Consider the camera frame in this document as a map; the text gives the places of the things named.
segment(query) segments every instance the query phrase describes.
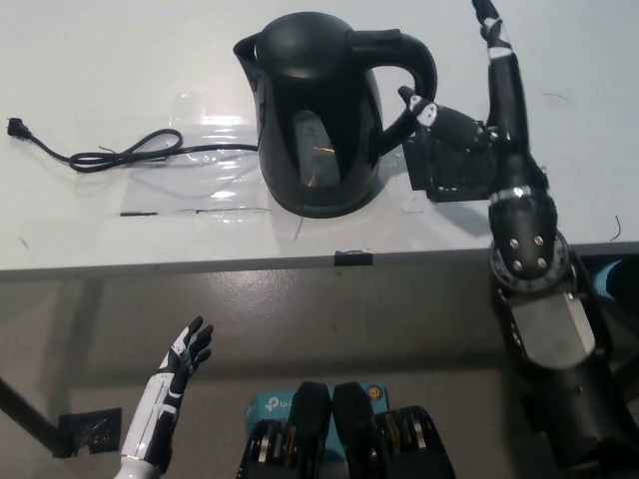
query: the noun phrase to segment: power cord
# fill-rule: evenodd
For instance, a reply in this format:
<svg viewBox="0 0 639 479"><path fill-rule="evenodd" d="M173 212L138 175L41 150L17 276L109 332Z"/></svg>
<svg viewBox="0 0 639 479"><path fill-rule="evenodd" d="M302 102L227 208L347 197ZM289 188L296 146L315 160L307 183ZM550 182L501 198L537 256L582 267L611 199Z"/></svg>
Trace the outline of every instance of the power cord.
<svg viewBox="0 0 639 479"><path fill-rule="evenodd" d="M215 145L199 145L196 147L182 147L184 143L184 137L182 134L172 128L165 128L153 132L134 146L126 149L123 152L87 152L76 153L71 157L65 157L59 153L54 152L44 143L38 140L27 128L20 118L10 118L9 125L7 126L7 134L10 137L19 138L21 140L29 141L42 150L47 152L56 160L66 163L78 173L96 173L109 170L110 168L120 167L122 165L130 165L132 163L144 162L147 160L160 160L166 157L173 157L175 155L184 155L187 153L196 152L211 152L215 150L246 150L249 152L256 152L258 147L254 145L245 145L241 143L219 143ZM149 143L151 140L163 135L170 135L176 138L176 143L162 150L154 150L151 152L138 152L140 148Z"/></svg>

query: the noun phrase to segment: blue box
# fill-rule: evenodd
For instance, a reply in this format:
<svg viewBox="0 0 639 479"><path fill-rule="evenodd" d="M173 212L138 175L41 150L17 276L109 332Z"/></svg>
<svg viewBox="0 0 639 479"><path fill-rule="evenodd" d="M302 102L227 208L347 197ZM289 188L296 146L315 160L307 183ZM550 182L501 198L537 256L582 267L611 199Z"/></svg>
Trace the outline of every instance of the blue box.
<svg viewBox="0 0 639 479"><path fill-rule="evenodd" d="M386 386L380 382L361 382L359 384L368 397L372 405L373 413L385 412L388 410L388 394ZM332 397L333 386L328 387L330 397ZM262 419L276 419L287 421L291 411L291 402L295 391L269 391L258 394L247 407L247 436L251 433L258 421ZM337 437L334 420L330 419L328 437L326 438L326 452L324 461L343 461L345 455L343 447Z"/></svg>

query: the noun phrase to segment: kettle lid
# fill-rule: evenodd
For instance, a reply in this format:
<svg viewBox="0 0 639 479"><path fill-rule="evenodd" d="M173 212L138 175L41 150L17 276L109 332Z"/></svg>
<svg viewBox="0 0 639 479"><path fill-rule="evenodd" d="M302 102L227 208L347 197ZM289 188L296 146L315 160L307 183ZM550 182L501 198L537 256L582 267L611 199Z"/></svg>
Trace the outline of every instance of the kettle lid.
<svg viewBox="0 0 639 479"><path fill-rule="evenodd" d="M272 76L299 79L337 77L351 68L344 21L317 12L292 13L265 27L258 37L256 56Z"/></svg>

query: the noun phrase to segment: black pipe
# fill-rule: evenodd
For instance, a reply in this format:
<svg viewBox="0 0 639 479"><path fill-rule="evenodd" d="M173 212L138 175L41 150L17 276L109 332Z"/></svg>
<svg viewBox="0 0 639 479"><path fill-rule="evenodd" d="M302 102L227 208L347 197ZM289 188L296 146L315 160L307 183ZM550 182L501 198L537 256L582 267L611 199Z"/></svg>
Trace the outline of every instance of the black pipe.
<svg viewBox="0 0 639 479"><path fill-rule="evenodd" d="M74 454L72 439L62 434L1 378L0 410L49 449L55 457L70 457Z"/></svg>

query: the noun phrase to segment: kettle handle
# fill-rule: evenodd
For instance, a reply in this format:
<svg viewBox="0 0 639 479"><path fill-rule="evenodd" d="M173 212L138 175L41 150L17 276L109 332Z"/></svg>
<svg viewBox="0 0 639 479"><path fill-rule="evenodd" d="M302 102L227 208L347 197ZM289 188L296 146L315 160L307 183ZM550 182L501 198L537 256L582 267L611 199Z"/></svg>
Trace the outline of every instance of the kettle handle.
<svg viewBox="0 0 639 479"><path fill-rule="evenodd" d="M361 66L399 67L412 75L415 94L427 100L434 100L437 91L437 69L426 46L410 35L399 30L350 31L346 34L348 44ZM397 118L384 130L379 150L384 155L411 135L417 123L408 111Z"/></svg>

